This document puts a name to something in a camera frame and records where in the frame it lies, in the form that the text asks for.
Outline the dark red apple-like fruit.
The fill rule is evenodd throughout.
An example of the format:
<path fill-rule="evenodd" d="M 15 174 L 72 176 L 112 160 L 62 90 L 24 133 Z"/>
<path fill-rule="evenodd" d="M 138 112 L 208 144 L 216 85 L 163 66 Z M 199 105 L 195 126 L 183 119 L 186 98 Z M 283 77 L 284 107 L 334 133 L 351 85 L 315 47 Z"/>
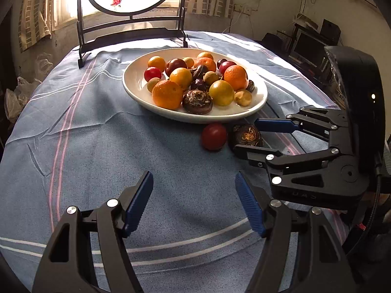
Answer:
<path fill-rule="evenodd" d="M 219 65 L 219 72 L 223 75 L 225 73 L 225 71 L 233 66 L 233 65 L 236 65 L 235 62 L 232 62 L 232 61 L 225 61 L 225 62 L 222 62 L 220 65 Z"/>

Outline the orange in plate front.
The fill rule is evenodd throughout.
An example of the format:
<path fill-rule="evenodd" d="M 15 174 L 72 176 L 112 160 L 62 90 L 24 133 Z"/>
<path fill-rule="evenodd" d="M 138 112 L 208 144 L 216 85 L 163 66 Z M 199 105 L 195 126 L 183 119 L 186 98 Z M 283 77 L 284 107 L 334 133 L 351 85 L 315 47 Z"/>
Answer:
<path fill-rule="evenodd" d="M 164 72 L 166 68 L 166 62 L 161 56 L 153 56 L 148 61 L 148 67 L 155 67 Z"/>

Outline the bright red tomato fruit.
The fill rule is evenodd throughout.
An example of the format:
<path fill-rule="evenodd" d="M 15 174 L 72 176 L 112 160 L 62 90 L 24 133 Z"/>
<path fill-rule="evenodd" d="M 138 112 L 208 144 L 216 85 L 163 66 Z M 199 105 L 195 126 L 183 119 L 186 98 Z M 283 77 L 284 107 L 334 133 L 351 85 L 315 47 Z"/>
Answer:
<path fill-rule="evenodd" d="M 220 123 L 207 125 L 201 133 L 201 145 L 208 151 L 218 151 L 227 142 L 227 129 Z"/>

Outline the small tan longan fruit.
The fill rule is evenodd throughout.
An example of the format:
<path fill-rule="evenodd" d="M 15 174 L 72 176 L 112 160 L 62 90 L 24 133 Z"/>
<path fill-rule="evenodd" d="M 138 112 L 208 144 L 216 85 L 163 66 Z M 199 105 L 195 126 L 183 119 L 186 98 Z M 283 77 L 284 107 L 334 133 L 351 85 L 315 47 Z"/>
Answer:
<path fill-rule="evenodd" d="M 235 92 L 234 100 L 239 106 L 249 106 L 252 102 L 252 93 L 246 89 L 240 89 Z"/>

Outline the white plastic bag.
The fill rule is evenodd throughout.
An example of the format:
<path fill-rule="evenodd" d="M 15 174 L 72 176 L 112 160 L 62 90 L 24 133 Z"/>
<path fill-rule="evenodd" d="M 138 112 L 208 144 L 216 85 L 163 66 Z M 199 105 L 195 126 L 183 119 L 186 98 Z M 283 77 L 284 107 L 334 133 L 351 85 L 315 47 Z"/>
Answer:
<path fill-rule="evenodd" d="M 22 110 L 29 102 L 33 92 L 42 82 L 34 79 L 28 82 L 23 77 L 17 78 L 17 86 L 14 91 L 7 89 L 5 92 L 5 115 L 9 122 L 15 124 Z"/>

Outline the yellow-green pear-like fruit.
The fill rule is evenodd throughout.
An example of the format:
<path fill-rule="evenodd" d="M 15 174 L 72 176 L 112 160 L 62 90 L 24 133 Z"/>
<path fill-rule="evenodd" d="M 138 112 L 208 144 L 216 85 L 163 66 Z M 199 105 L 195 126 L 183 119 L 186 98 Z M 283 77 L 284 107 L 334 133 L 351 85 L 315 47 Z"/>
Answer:
<path fill-rule="evenodd" d="M 204 74 L 203 80 L 204 80 L 204 83 L 208 87 L 210 87 L 214 82 L 219 80 L 219 75 L 217 73 L 215 73 L 215 72 L 209 71 L 209 72 Z"/>

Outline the dark cherry in plate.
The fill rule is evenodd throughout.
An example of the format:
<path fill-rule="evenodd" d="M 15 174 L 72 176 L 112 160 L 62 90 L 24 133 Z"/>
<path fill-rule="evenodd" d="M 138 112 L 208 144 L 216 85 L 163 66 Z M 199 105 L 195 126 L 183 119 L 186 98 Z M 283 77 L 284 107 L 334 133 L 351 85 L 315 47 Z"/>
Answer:
<path fill-rule="evenodd" d="M 224 58 L 218 60 L 218 61 L 217 61 L 217 68 L 220 68 L 220 65 L 221 65 L 222 63 L 224 63 L 224 62 L 226 62 L 226 59 L 224 59 Z"/>

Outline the large dark red plum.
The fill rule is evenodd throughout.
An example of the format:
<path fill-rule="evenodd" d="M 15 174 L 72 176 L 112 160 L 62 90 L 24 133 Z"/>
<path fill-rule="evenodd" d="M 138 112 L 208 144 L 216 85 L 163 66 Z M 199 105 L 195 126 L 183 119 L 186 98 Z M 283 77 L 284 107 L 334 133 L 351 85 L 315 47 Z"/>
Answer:
<path fill-rule="evenodd" d="M 165 74 L 169 77 L 171 73 L 178 68 L 187 69 L 187 64 L 183 61 L 183 59 L 174 58 L 166 63 Z"/>

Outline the computer monitor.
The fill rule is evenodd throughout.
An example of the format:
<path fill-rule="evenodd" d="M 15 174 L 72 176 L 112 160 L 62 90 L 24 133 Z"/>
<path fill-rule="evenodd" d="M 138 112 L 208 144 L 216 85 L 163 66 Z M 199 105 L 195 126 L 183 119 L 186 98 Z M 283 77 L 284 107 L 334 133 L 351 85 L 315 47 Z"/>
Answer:
<path fill-rule="evenodd" d="M 327 59 L 325 47 L 326 44 L 322 41 L 299 29 L 296 34 L 296 40 L 293 42 L 290 56 L 299 62 L 306 62 L 314 67 L 320 67 Z"/>

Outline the brown mangosteen in plate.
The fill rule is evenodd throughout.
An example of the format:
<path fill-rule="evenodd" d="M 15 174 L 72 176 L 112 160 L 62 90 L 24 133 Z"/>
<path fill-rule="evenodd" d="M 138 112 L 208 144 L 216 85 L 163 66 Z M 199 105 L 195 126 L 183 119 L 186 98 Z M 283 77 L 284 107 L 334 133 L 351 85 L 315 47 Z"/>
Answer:
<path fill-rule="evenodd" d="M 205 91 L 198 89 L 189 90 L 184 93 L 182 106 L 189 113 L 206 115 L 213 108 L 213 100 Z"/>

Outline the white oval plate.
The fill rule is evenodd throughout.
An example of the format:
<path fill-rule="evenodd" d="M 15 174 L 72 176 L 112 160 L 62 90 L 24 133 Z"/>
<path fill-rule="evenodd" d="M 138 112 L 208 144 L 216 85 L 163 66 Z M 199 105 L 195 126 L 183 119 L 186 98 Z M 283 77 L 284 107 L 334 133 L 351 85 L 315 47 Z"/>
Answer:
<path fill-rule="evenodd" d="M 152 99 L 152 93 L 148 91 L 146 86 L 148 81 L 144 79 L 144 71 L 148 68 L 149 59 L 153 56 L 161 56 L 166 63 L 174 58 L 183 59 L 187 64 L 187 69 L 190 70 L 193 76 L 192 84 L 189 89 L 183 90 L 183 96 L 186 91 L 195 89 L 205 91 L 209 94 L 210 87 L 208 87 L 203 80 L 204 74 L 209 71 L 204 65 L 199 65 L 197 68 L 194 67 L 194 62 L 197 60 L 197 55 L 200 52 L 203 51 L 191 48 L 173 48 L 143 55 L 130 63 L 126 68 L 123 74 L 123 86 L 128 95 L 147 110 L 160 116 L 182 122 L 198 124 L 228 122 L 251 116 L 265 106 L 268 99 L 266 82 L 257 75 L 255 69 L 250 66 L 250 63 L 242 58 L 235 57 L 232 54 L 226 55 L 215 52 L 210 53 L 213 55 L 216 65 L 217 61 L 222 58 L 227 61 L 235 62 L 236 65 L 240 65 L 246 70 L 248 80 L 250 79 L 254 82 L 255 89 L 252 92 L 252 102 L 249 106 L 239 106 L 235 100 L 228 106 L 217 106 L 213 104 L 211 112 L 206 115 L 189 113 L 183 108 L 182 104 L 176 110 L 168 110 L 156 106 Z M 219 68 L 216 69 L 215 73 L 219 75 L 219 80 L 224 80 L 223 75 L 219 72 Z M 161 81 L 164 80 L 170 80 L 170 77 L 165 74 L 165 71 L 162 72 L 161 78 Z"/>

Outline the left checked curtain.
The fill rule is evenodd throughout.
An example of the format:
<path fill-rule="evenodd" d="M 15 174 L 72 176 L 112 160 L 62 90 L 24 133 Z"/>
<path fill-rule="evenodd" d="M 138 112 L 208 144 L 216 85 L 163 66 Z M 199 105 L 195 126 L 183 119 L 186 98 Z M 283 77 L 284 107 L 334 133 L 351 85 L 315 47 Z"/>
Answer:
<path fill-rule="evenodd" d="M 54 0 L 22 0 L 18 39 L 21 53 L 52 35 Z"/>

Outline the large orange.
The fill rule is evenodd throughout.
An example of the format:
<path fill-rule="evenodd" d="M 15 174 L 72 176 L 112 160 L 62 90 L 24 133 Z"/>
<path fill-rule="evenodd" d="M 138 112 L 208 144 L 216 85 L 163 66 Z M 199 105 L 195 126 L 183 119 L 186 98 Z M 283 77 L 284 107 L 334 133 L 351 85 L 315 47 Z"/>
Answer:
<path fill-rule="evenodd" d="M 159 81 L 152 89 L 152 99 L 156 106 L 176 110 L 182 103 L 183 90 L 170 80 Z"/>

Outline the yellow round fruit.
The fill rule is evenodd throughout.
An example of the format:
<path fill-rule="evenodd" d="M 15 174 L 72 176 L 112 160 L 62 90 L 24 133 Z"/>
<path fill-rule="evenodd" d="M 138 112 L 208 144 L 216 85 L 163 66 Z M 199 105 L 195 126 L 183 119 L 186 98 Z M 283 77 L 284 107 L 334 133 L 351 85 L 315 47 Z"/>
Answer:
<path fill-rule="evenodd" d="M 209 96 L 213 104 L 217 106 L 228 106 L 234 100 L 235 92 L 232 86 L 224 80 L 215 81 L 209 88 Z"/>

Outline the lone mangosteen in plate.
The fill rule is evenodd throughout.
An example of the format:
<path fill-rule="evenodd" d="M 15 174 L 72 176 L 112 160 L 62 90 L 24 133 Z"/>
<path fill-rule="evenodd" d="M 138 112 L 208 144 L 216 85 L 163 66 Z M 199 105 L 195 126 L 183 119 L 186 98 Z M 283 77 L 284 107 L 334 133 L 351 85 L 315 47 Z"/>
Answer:
<path fill-rule="evenodd" d="M 255 86 L 254 86 L 254 82 L 252 80 L 248 80 L 248 86 L 246 88 L 246 90 L 250 93 L 252 93 L 255 89 Z"/>

